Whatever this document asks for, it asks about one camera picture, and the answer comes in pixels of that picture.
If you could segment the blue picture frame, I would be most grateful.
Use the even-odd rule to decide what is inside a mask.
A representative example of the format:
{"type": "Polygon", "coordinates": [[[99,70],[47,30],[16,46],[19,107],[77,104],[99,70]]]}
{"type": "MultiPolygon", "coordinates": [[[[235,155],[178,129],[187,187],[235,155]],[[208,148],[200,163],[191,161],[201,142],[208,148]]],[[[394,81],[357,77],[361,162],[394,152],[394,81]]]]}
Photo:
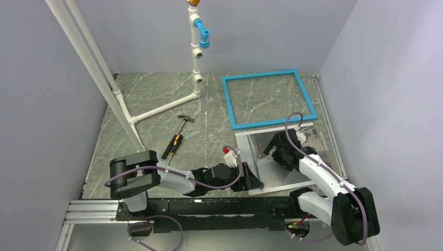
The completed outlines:
{"type": "Polygon", "coordinates": [[[224,76],[222,85],[233,130],[319,118],[297,70],[224,76]]]}

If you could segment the coastal landscape photo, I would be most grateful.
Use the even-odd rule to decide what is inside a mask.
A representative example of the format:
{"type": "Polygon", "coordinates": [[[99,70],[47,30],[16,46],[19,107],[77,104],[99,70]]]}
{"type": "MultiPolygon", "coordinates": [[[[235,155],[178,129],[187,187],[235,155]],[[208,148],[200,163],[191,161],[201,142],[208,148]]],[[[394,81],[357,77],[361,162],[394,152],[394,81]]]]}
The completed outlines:
{"type": "MultiPolygon", "coordinates": [[[[272,146],[267,155],[264,154],[264,151],[265,151],[266,147],[268,146],[268,144],[271,143],[274,135],[278,134],[280,132],[282,132],[282,136],[280,138],[277,136],[277,139],[278,140],[282,139],[283,143],[287,143],[290,150],[294,150],[292,145],[290,143],[288,143],[288,141],[287,141],[287,136],[286,136],[284,129],[270,131],[270,132],[251,134],[250,138],[252,140],[252,144],[254,146],[254,151],[255,151],[255,154],[258,159],[262,159],[262,158],[272,159],[272,154],[276,150],[277,146],[272,146]]],[[[315,127],[313,125],[301,127],[299,129],[299,131],[297,131],[297,133],[298,132],[300,132],[304,135],[304,136],[301,135],[300,137],[298,137],[298,141],[301,143],[301,146],[299,148],[301,149],[302,147],[308,147],[308,146],[311,147],[312,149],[314,149],[317,152],[317,154],[321,157],[321,159],[327,165],[331,165],[331,161],[330,161],[329,155],[325,149],[323,139],[320,136],[320,134],[317,132],[315,127]]]]}

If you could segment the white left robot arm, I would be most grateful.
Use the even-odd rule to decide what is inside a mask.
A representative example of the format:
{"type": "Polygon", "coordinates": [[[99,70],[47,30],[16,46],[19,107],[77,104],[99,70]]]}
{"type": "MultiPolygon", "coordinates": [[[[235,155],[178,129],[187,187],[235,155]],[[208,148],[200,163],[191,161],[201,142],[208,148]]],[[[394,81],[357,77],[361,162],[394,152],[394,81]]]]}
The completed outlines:
{"type": "Polygon", "coordinates": [[[126,155],[110,161],[110,179],[104,186],[110,196],[123,200],[129,212],[138,220],[149,215],[148,190],[160,187],[187,197],[200,197],[212,190],[229,188],[233,192],[262,189],[261,182],[247,162],[241,162],[233,151],[225,162],[214,167],[180,170],[157,158],[155,151],[126,155]]]}

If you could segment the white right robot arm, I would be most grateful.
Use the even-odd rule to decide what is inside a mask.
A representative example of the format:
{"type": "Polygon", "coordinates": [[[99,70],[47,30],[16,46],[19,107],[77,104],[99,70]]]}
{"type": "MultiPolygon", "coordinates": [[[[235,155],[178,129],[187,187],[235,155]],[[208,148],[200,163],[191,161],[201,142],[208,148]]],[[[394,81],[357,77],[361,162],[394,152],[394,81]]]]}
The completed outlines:
{"type": "Polygon", "coordinates": [[[344,246],[364,244],[367,238],[380,233],[371,191],[340,177],[316,150],[301,146],[294,130],[274,134],[263,153],[286,170],[307,176],[325,194],[322,197],[310,188],[292,191],[288,199],[292,216],[314,215],[331,227],[332,235],[344,246]]]}

